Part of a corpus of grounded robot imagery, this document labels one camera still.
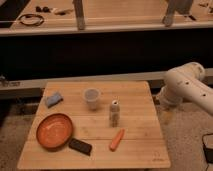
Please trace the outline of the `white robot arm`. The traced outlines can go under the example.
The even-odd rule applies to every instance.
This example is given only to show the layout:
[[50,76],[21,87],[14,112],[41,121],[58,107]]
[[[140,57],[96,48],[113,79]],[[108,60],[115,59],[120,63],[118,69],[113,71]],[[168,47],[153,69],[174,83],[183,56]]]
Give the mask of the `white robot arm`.
[[158,94],[160,104],[168,109],[186,99],[213,116],[213,88],[202,82],[204,77],[205,69],[197,62],[168,70],[164,75],[165,85]]

